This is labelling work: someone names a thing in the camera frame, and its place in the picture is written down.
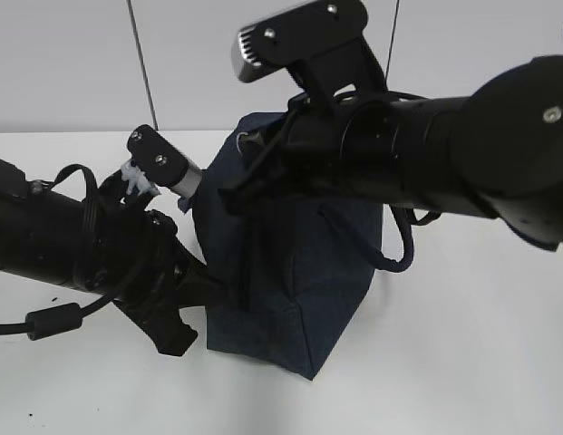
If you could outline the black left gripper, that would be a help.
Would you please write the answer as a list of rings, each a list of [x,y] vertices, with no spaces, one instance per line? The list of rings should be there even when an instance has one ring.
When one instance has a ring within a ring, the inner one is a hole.
[[[172,218],[147,206],[156,196],[116,171],[98,188],[94,239],[94,310],[115,305],[160,354],[183,356],[198,338],[180,308],[212,308],[228,300],[228,287],[178,240]]]

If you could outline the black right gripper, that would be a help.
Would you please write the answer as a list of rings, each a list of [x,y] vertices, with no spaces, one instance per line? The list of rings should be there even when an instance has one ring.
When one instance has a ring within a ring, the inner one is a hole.
[[[246,215],[279,200],[355,197],[352,171],[343,156],[346,127],[357,102],[355,93],[343,92],[325,112],[301,95],[289,102],[279,120],[239,133],[245,172],[221,189],[226,210]]]

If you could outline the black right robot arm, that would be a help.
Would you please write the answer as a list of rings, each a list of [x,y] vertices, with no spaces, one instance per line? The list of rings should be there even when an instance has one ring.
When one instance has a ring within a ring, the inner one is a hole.
[[[474,94],[392,92],[364,38],[359,1],[311,1],[242,27],[243,83],[287,71],[300,93],[267,130],[241,137],[247,174],[220,192],[248,213],[280,198],[343,196],[502,220],[563,245],[563,54],[501,73]]]

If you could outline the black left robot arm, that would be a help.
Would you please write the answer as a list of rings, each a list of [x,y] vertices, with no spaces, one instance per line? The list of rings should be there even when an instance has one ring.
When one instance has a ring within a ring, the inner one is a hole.
[[[81,200],[56,191],[81,173]],[[60,304],[0,324],[1,335],[37,341],[80,328],[90,315],[116,306],[165,355],[181,356],[197,333],[180,317],[185,307],[221,303],[226,287],[178,240],[177,226],[154,210],[151,187],[134,187],[120,172],[98,183],[80,164],[55,182],[30,180],[0,159],[0,271],[94,295],[88,305]]]

